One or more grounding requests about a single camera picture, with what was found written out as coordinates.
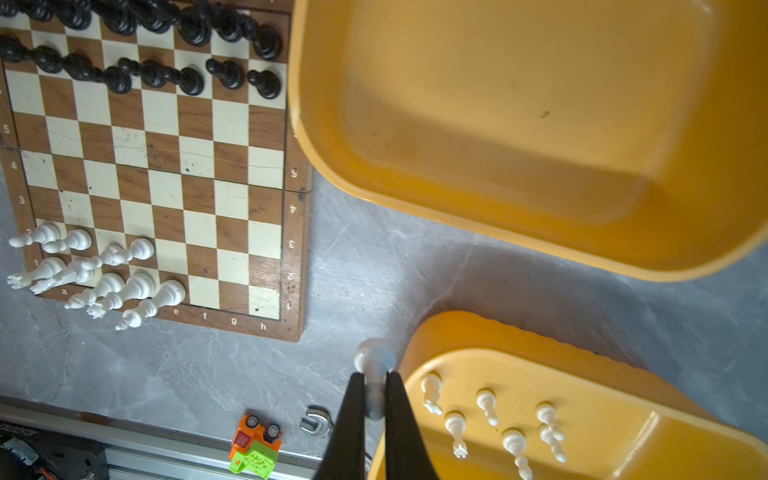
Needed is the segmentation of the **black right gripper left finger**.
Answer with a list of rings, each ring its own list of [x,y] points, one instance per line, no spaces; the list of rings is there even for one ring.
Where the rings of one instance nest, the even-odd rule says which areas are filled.
[[[353,373],[314,480],[365,478],[365,414],[364,376]]]

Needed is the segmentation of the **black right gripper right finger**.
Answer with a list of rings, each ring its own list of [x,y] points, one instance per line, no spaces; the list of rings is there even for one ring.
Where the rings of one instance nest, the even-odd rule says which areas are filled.
[[[422,439],[401,375],[385,382],[386,479],[434,479],[437,475]]]

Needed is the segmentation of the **white pawn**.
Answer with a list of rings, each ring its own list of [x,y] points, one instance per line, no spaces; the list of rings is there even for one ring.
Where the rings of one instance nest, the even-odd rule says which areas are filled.
[[[379,421],[384,417],[386,377],[396,365],[394,351],[384,339],[365,340],[357,348],[354,365],[364,376],[366,416]]]

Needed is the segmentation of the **black pawn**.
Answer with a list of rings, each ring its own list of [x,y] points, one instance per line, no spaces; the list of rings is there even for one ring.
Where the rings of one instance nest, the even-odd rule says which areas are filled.
[[[246,78],[248,83],[254,86],[258,94],[264,99],[274,99],[281,93],[281,80],[278,75],[272,71],[249,70]]]

